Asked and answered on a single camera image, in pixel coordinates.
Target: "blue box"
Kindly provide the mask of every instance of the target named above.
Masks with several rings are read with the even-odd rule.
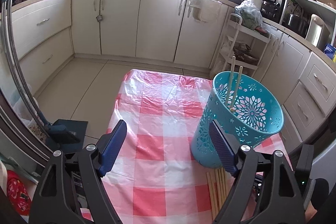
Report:
[[[335,56],[335,52],[336,52],[336,48],[334,48],[332,45],[327,44],[324,48],[324,53],[331,59],[334,59]]]

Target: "basket rim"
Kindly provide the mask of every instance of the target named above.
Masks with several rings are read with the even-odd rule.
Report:
[[[230,73],[231,73],[230,71],[222,71],[222,72],[218,73],[218,74],[214,77],[214,79],[213,79],[213,81],[212,81],[212,90],[214,91],[215,95],[216,95],[218,98],[219,98],[219,96],[218,96],[218,93],[217,93],[217,90],[216,90],[216,87],[215,87],[215,81],[216,81],[217,77],[219,77],[219,76],[222,75],[222,74],[229,74],[229,77],[230,77]],[[248,77],[248,78],[250,78],[251,80],[253,80],[254,82],[258,82],[257,80],[255,80],[255,79],[249,77],[248,75],[244,75],[244,74],[242,74],[242,76],[244,76],[244,77]],[[244,123],[248,128],[250,128],[250,129],[252,129],[252,130],[254,130],[254,131],[258,132],[258,133],[265,134],[265,135],[275,135],[275,134],[277,134],[277,133],[279,133],[279,132],[281,131],[281,129],[283,128],[283,126],[284,126],[284,124],[285,124],[284,112],[282,111],[281,105],[279,104],[278,100],[274,97],[274,95],[272,94],[272,92],[270,92],[270,91],[269,91],[269,90],[268,90],[262,83],[260,83],[260,82],[258,82],[258,83],[259,83],[260,85],[262,85],[262,86],[269,92],[269,94],[273,97],[273,102],[274,102],[274,103],[276,102],[276,104],[278,105],[279,109],[281,110],[281,117],[282,117],[281,124],[280,124],[280,126],[279,126],[279,129],[276,130],[276,131],[274,131],[274,132],[263,132],[263,131],[260,131],[260,130],[256,130],[255,128],[251,127],[251,126],[248,125],[247,123],[244,123],[244,122],[243,122],[241,119],[239,119],[236,115],[232,114],[232,113],[230,112],[230,110],[224,105],[224,103],[222,102],[222,100],[219,100],[219,101],[220,101],[221,105],[224,107],[224,109],[225,109],[226,111],[228,111],[232,116],[234,116],[234,119],[236,119],[236,120],[239,121],[239,122]]]

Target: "hanging trash bin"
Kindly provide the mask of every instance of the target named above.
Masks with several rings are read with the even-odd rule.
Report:
[[[232,86],[236,85],[238,73],[234,73]],[[225,133],[232,134],[251,147],[256,147],[268,137],[278,133],[284,124],[282,109],[267,88],[246,75],[241,75],[232,112],[224,105],[230,72],[216,75],[207,105],[191,143],[194,158],[203,166],[222,166],[209,136],[209,124],[217,120]],[[228,105],[234,91],[231,90]]]

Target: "red and white tablecloth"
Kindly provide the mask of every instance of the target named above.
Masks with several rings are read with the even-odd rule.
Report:
[[[202,78],[152,71],[125,75],[107,133],[122,119],[127,137],[102,179],[124,224],[212,223],[206,172],[213,170],[190,152],[211,85]],[[277,149],[285,152],[278,134],[255,150]],[[250,207],[245,217],[252,215]],[[83,215],[90,218],[85,210]]]

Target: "baseboard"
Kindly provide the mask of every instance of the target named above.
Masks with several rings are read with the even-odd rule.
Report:
[[[50,82],[55,78],[55,76],[74,58],[74,56],[70,56],[68,59],[65,60],[65,62],[60,65],[48,78],[46,81],[44,81],[44,83],[42,84],[42,86],[40,86],[40,88],[35,92],[34,97],[38,98],[42,91],[44,91],[44,89],[50,84]]]
[[[133,63],[139,63],[139,67],[141,67],[141,64],[151,64],[151,65],[166,66],[166,67],[171,67],[171,68],[199,71],[199,72],[203,72],[207,74],[210,73],[209,68],[201,68],[201,67],[195,67],[195,66],[189,66],[189,65],[175,64],[169,61],[146,59],[146,58],[115,56],[115,55],[107,55],[107,54],[96,55],[96,54],[80,54],[80,53],[75,53],[75,57],[133,62]]]

